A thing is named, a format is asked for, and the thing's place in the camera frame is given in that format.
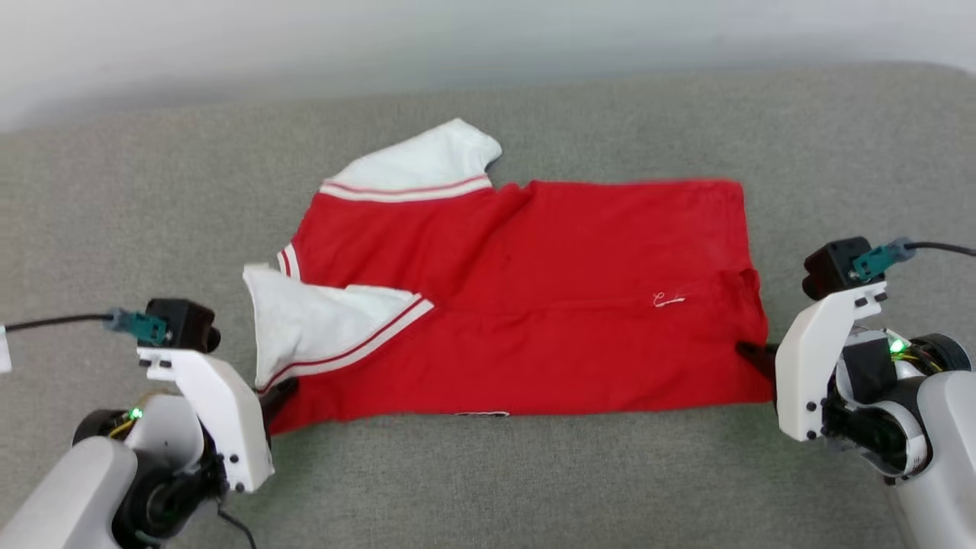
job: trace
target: white wall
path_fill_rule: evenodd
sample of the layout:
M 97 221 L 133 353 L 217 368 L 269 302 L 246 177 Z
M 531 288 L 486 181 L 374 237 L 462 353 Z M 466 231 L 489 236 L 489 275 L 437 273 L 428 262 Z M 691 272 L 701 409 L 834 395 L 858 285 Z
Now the white wall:
M 0 0 L 0 14 L 0 130 L 648 70 L 976 69 L 974 0 Z

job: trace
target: cable connector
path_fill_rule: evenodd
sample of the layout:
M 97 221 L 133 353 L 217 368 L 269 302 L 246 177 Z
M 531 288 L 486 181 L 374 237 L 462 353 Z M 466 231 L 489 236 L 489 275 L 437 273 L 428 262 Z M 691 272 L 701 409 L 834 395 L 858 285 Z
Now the cable connector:
M 166 321 L 142 313 L 133 313 L 118 307 L 108 310 L 112 316 L 102 324 L 106 330 L 132 334 L 139 341 L 162 345 L 167 341 Z
M 883 274 L 896 263 L 904 263 L 915 256 L 915 250 L 908 238 L 895 238 L 890 243 L 879 246 L 854 260 L 851 277 L 867 281 Z

